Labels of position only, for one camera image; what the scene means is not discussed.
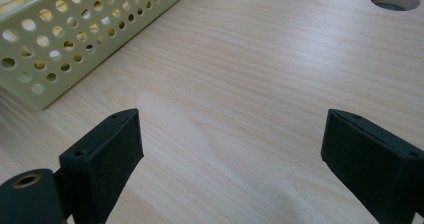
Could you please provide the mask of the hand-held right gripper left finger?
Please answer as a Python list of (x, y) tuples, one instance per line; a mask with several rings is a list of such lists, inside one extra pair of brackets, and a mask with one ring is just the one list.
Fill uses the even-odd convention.
[(105, 224), (143, 158), (139, 111), (114, 113), (59, 156), (58, 176), (76, 224)]

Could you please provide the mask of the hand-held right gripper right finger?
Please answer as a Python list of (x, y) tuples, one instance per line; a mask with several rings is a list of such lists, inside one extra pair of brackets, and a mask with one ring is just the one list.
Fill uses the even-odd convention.
[(321, 157), (378, 222), (424, 218), (424, 150), (364, 117), (331, 109)]

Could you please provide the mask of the pale green perforated plastic basket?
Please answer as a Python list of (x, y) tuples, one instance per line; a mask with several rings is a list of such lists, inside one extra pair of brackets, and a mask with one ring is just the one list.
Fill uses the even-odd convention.
[(44, 109), (179, 0), (34, 0), (0, 16), (0, 87)]

